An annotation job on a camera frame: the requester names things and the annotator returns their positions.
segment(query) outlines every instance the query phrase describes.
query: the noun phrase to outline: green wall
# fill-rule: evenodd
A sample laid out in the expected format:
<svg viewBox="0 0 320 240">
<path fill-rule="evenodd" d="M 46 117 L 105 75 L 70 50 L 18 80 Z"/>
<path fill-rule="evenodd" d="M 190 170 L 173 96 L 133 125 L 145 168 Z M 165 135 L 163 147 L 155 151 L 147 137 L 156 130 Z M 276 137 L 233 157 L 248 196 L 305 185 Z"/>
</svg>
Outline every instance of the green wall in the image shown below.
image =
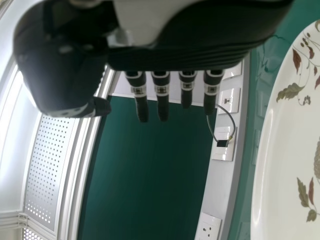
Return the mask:
<svg viewBox="0 0 320 240">
<path fill-rule="evenodd" d="M 160 122 L 149 101 L 149 122 L 133 98 L 112 97 L 91 160 L 79 240 L 194 240 L 212 137 L 204 110 L 170 104 Z"/>
<path fill-rule="evenodd" d="M 247 127 L 229 240 L 250 240 L 251 202 L 260 134 L 281 63 L 296 36 L 320 19 L 320 0 L 295 0 L 276 33 L 251 52 Z"/>
</svg>

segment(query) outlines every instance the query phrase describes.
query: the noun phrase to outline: leaf pattern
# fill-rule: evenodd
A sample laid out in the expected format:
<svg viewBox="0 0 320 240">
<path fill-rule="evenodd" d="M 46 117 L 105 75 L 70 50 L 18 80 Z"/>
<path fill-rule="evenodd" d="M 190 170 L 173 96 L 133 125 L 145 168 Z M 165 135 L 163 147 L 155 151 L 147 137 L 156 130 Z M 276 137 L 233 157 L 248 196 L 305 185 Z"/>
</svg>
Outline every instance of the leaf pattern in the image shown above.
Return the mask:
<svg viewBox="0 0 320 240">
<path fill-rule="evenodd" d="M 310 54 L 310 59 L 313 59 L 314 58 L 314 56 L 315 56 L 315 52 L 314 52 L 314 50 L 313 50 L 313 48 L 312 47 L 310 47 L 310 46 L 308 46 L 308 48 L 309 48 L 309 54 Z"/>
<path fill-rule="evenodd" d="M 310 222 L 310 221 L 314 222 L 316 220 L 316 218 L 317 218 L 317 212 L 315 210 L 311 209 L 309 211 L 309 214 L 308 214 L 306 221 L 307 222 Z"/>
<path fill-rule="evenodd" d="M 320 140 L 317 143 L 315 154 L 314 154 L 314 163 L 313 163 L 314 175 L 317 179 L 320 179 Z"/>
<path fill-rule="evenodd" d="M 299 70 L 300 64 L 301 64 L 301 57 L 295 49 L 292 49 L 292 50 L 293 50 L 293 63 L 294 63 L 295 69 L 296 69 L 296 74 L 298 74 L 298 70 Z"/>
<path fill-rule="evenodd" d="M 315 81 L 314 89 L 316 89 L 319 84 L 320 84 L 320 76 L 319 76 L 318 79 Z"/>
<path fill-rule="evenodd" d="M 311 181 L 310 181 L 308 195 L 309 195 L 310 203 L 312 205 L 315 205 L 314 204 L 314 178 L 312 178 Z"/>
<path fill-rule="evenodd" d="M 320 24 L 320 19 L 314 23 L 315 28 L 318 30 L 318 32 L 320 32 L 320 30 L 319 30 L 319 28 L 318 28 L 318 27 L 319 27 L 319 24 Z"/>
<path fill-rule="evenodd" d="M 309 207 L 309 197 L 307 195 L 306 185 L 303 184 L 302 181 L 297 177 L 298 180 L 298 191 L 299 191 L 299 198 L 301 200 L 301 205 L 305 208 Z"/>
<path fill-rule="evenodd" d="M 280 99 L 292 99 L 297 96 L 302 89 L 304 89 L 303 86 L 298 86 L 298 84 L 294 82 L 278 93 L 276 101 L 278 102 Z"/>
</svg>

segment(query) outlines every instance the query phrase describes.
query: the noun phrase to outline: floral pattern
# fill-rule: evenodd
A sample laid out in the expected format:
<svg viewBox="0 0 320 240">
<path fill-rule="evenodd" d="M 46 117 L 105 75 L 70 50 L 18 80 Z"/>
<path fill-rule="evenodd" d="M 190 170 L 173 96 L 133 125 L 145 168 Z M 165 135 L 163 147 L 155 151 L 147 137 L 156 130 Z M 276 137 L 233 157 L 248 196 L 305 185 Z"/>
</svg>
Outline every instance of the floral pattern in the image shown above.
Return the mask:
<svg viewBox="0 0 320 240">
<path fill-rule="evenodd" d="M 315 175 L 316 181 L 320 184 L 320 140 L 317 143 L 314 163 L 313 163 L 313 171 Z M 311 178 L 309 183 L 309 191 L 307 193 L 307 187 L 304 183 L 297 177 L 298 183 L 298 192 L 299 198 L 301 200 L 301 205 L 305 208 L 309 208 L 308 216 L 306 218 L 307 222 L 315 221 L 317 216 L 320 215 L 318 213 L 317 207 L 314 202 L 314 177 Z"/>
<path fill-rule="evenodd" d="M 320 32 L 320 20 L 316 21 L 314 23 L 314 27 L 318 32 Z M 294 46 L 292 45 L 292 53 L 293 53 L 293 64 L 296 69 L 296 74 L 299 75 L 299 81 L 298 83 L 292 83 L 288 87 L 284 88 L 283 90 L 279 91 L 276 102 L 283 99 L 294 99 L 297 97 L 298 103 L 301 106 L 306 106 L 311 104 L 311 97 L 310 95 L 304 96 L 304 100 L 302 101 L 299 97 L 299 93 L 305 88 L 305 86 L 309 82 L 309 78 L 314 78 L 314 89 L 320 85 L 320 74 L 318 75 L 318 68 L 320 65 L 317 65 L 315 62 L 313 62 L 313 58 L 315 56 L 315 50 L 318 50 L 320 52 L 320 44 L 311 38 L 309 32 L 303 31 L 303 37 L 301 38 L 300 46 Z M 308 51 L 308 55 L 303 53 L 301 51 L 301 48 L 304 48 Z M 302 58 L 305 58 L 307 60 L 307 66 L 303 67 L 303 61 Z M 307 79 L 305 85 L 300 85 L 301 81 L 301 74 L 303 71 L 308 71 Z"/>
</svg>

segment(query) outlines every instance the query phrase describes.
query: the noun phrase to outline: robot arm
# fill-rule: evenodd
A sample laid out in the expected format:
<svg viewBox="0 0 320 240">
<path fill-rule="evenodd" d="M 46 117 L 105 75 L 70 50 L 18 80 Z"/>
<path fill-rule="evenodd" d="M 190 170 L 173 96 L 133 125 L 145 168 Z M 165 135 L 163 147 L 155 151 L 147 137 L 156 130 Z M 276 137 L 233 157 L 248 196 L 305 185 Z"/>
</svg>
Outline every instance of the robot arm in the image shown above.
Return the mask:
<svg viewBox="0 0 320 240">
<path fill-rule="evenodd" d="M 18 23 L 14 55 L 36 105 L 53 117 L 110 112 L 93 97 L 105 64 L 131 73 L 206 70 L 210 114 L 217 76 L 267 40 L 292 1 L 46 0 Z"/>
</svg>

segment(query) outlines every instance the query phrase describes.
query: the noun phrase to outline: white wall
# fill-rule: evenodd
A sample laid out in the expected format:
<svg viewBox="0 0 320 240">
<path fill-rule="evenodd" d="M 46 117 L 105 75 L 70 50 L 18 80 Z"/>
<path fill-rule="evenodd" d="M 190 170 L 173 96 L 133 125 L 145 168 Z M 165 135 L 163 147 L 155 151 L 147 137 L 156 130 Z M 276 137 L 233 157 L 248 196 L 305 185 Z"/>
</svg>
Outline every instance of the white wall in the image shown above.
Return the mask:
<svg viewBox="0 0 320 240">
<path fill-rule="evenodd" d="M 1 230 L 0 239 L 1 240 L 20 240 L 21 239 L 21 229 L 11 229 L 11 230 Z"/>
<path fill-rule="evenodd" d="M 13 36 L 20 17 L 41 0 L 13 0 L 0 19 L 0 79 L 13 53 Z"/>
<path fill-rule="evenodd" d="M 27 154 L 38 113 L 23 86 L 14 106 L 0 161 L 0 212 L 21 208 Z"/>
</svg>

